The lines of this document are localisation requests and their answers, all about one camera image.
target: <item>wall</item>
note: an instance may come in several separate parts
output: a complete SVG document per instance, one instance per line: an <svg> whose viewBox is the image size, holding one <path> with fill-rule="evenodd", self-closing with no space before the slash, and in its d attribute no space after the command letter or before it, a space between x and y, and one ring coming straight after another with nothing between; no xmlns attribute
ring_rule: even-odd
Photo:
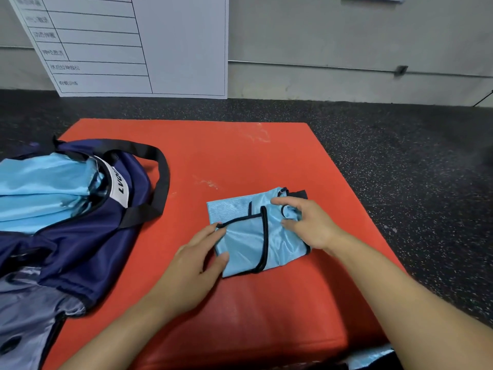
<svg viewBox="0 0 493 370"><path fill-rule="evenodd" d="M492 10L493 0L230 0L229 59L488 76ZM30 45L8 0L0 45ZM53 86L34 51L0 49L0 88ZM229 97L473 105L492 89L493 78L229 65Z"/></svg>

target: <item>bag label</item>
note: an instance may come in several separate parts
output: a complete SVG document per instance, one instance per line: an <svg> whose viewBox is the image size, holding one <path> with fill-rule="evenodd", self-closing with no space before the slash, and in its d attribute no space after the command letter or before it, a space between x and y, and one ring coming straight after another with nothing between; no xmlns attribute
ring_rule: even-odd
<svg viewBox="0 0 493 370"><path fill-rule="evenodd" d="M128 184L125 179L121 176L117 169L111 166L108 162L102 160L101 158L94 156L97 161L103 162L109 170L109 176L111 178L111 191L109 197L119 202L124 208L128 208Z"/></svg>

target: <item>left hand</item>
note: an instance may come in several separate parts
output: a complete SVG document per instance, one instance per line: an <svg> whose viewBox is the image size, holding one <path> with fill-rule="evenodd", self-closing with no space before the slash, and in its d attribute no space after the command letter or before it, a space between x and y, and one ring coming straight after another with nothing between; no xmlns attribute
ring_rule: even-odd
<svg viewBox="0 0 493 370"><path fill-rule="evenodd" d="M216 225L200 230L188 244L178 249L161 279L147 295L166 306L172 317L195 308L207 296L229 261L229 254L225 252L203 271L207 253L226 233L225 228L216 231Z"/></svg>

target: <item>hand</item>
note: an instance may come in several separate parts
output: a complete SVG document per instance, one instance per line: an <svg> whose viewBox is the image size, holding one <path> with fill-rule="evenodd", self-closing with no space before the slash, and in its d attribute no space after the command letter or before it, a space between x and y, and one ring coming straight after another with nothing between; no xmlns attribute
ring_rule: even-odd
<svg viewBox="0 0 493 370"><path fill-rule="evenodd" d="M296 233L310 247L327 249L341 235L347 235L313 200L287 196L275 197L271 203L289 205L301 211L302 219L300 221L283 219L281 224L286 230Z"/></svg>
<svg viewBox="0 0 493 370"><path fill-rule="evenodd" d="M203 271L204 260L226 229L211 224L200 230L188 244L180 247L148 298L168 308L172 318L195 308L209 293L225 269L229 254L222 253Z"/></svg>

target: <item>red mat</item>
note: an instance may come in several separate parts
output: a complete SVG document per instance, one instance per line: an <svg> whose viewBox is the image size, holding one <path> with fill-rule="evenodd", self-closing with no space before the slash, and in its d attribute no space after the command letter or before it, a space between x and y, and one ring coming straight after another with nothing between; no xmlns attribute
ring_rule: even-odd
<svg viewBox="0 0 493 370"><path fill-rule="evenodd" d="M344 230L403 269L306 124L81 119L61 137L83 138L160 148L171 184L163 216L141 231L114 290L90 316L67 320L45 370L58 368L153 286L178 247L208 224L207 201L277 186L305 189ZM143 164L156 182L155 165ZM133 368L266 368L383 341L348 274L315 250L283 267L221 280L200 309L161 330Z"/></svg>

